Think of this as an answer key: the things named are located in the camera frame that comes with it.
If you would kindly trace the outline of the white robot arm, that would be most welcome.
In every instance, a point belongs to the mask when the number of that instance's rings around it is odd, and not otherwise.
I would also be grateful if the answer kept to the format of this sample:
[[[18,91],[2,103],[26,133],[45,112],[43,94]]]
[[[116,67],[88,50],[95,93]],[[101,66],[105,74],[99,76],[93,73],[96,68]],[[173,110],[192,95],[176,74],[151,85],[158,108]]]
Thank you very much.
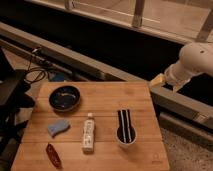
[[[201,74],[213,77],[213,43],[192,42],[184,45],[177,62],[171,64],[163,73],[153,78],[149,85],[169,84],[174,92]]]

